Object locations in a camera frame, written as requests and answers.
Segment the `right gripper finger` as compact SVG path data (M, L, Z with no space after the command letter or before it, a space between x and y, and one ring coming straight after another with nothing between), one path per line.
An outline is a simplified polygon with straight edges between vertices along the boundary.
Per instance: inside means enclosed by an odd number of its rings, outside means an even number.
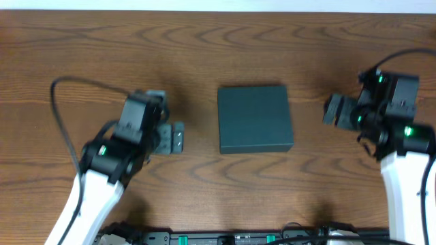
M337 94L337 93L331 94L331 96L329 96L329 98L324 103L324 109L325 110L330 110L330 109L335 110L337 108L337 106L340 104L342 98L343 98L343 96L340 94Z
M325 125L337 124L338 107L327 107L324 109L323 123Z

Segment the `dark green box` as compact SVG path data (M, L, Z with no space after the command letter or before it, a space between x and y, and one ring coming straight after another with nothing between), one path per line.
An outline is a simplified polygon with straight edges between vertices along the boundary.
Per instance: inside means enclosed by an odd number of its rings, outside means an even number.
M217 105L221 154L287 152L294 146L285 86L219 88Z

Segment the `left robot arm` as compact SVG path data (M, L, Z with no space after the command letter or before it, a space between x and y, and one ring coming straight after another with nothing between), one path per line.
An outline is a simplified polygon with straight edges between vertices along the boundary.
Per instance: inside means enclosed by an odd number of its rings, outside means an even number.
M132 157L125 140L104 138L115 120L107 122L84 147L82 169L47 244L92 244L107 216L119 202L130 179L142 169L146 153Z

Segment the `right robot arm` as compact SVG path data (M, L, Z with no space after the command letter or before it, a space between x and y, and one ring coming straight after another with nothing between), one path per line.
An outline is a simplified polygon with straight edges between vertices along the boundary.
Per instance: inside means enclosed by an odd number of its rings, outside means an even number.
M388 200L389 232L408 244L435 243L435 131L414 123L407 100L333 94L323 123L357 131L375 145Z

